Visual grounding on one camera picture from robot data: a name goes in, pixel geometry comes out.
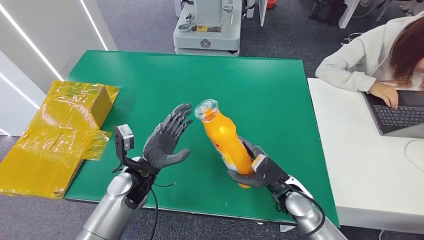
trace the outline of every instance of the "sleeve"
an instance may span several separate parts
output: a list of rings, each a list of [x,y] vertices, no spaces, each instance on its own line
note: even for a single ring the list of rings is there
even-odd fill
[[[376,78],[368,76],[364,72],[350,72],[347,69],[357,65],[365,58],[366,54],[373,54],[373,52],[366,53],[366,45],[372,46],[376,43],[380,43],[378,39],[383,39],[383,27],[384,26],[377,27],[364,33],[349,44],[343,45],[334,54],[326,57],[316,69],[316,77],[338,88],[349,91],[368,92],[371,85],[376,81]],[[373,46],[372,49],[381,51],[381,46],[379,49]]]

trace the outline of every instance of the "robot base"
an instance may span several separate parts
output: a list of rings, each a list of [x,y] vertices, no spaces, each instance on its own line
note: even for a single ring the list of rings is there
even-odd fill
[[[181,16],[173,32],[173,43],[177,54],[238,56],[240,49],[240,32],[242,26],[242,1],[221,0],[224,7],[231,11],[222,10],[220,25],[198,25],[196,23],[195,6],[185,4]],[[193,15],[194,27],[181,31],[179,26],[187,23],[186,16]]]
[[[225,50],[210,50],[210,49],[194,49],[194,48],[175,48],[175,54],[185,55],[210,55],[210,56],[228,56],[238,57],[240,50],[225,51]]]

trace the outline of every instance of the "led light strip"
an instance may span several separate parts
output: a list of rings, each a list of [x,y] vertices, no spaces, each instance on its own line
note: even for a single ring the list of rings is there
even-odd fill
[[[6,136],[9,136],[9,137],[11,136],[7,131],[5,131],[1,128],[0,128],[0,133],[3,133],[3,134],[5,134]]]
[[[38,106],[35,102],[33,102],[25,93],[23,93],[18,87],[16,87],[6,76],[4,76],[0,72],[0,78],[3,79],[7,84],[9,84],[18,94],[20,94],[24,99],[26,99],[31,105],[33,105],[35,108],[40,109],[40,106]]]
[[[87,14],[88,18],[90,19],[91,25],[93,25],[93,28],[94,28],[94,30],[95,30],[95,33],[97,33],[97,36],[98,36],[98,38],[100,39],[100,42],[101,42],[101,44],[102,44],[102,45],[103,45],[103,47],[104,47],[104,50],[108,51],[108,47],[106,46],[105,41],[103,41],[103,38],[102,38],[102,36],[100,35],[100,32],[99,32],[99,30],[97,29],[97,26],[96,26],[96,24],[94,23],[94,20],[93,20],[93,18],[92,18],[92,16],[91,16],[91,14],[90,14],[89,10],[87,9],[86,4],[84,3],[84,1],[83,1],[83,0],[79,0],[79,1],[81,2],[82,7],[84,8],[85,13]]]
[[[41,51],[37,48],[37,46],[31,41],[31,39],[25,34],[25,32],[22,30],[22,28],[13,20],[13,18],[9,15],[9,13],[6,11],[6,9],[2,6],[0,3],[0,12],[4,14],[4,16],[9,20],[9,22],[14,26],[14,28],[19,32],[19,34],[25,39],[25,41],[31,46],[32,49],[38,54],[38,56],[43,60],[43,62],[47,65],[47,67],[56,75],[56,77],[60,81],[64,81],[62,76],[59,74],[58,71],[50,64],[50,62],[47,60],[47,58],[41,53]]]

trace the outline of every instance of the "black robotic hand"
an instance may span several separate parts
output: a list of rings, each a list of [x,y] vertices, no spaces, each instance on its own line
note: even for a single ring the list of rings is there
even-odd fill
[[[193,122],[192,119],[184,122],[192,112],[191,107],[187,103],[177,106],[148,137],[143,148],[143,158],[155,169],[181,163],[189,156],[189,149],[175,154],[174,150],[183,132]]]
[[[252,161],[255,160],[259,154],[267,156],[267,154],[262,150],[260,146],[252,145],[249,141],[240,136],[238,137],[238,139],[243,143],[244,147],[247,150],[247,153],[249,154],[250,158],[252,158]],[[232,180],[239,184],[247,185],[255,189],[260,189],[266,186],[266,183],[264,182],[263,178],[258,176],[258,174],[256,174],[255,172],[252,175],[241,175],[234,170],[228,170],[227,172],[232,178]]]

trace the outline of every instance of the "woman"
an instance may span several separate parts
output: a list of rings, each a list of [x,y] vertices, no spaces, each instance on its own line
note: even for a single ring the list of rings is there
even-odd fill
[[[375,95],[397,108],[394,86],[419,82],[424,88],[424,11],[390,20],[355,38],[324,59],[315,75],[336,87]]]

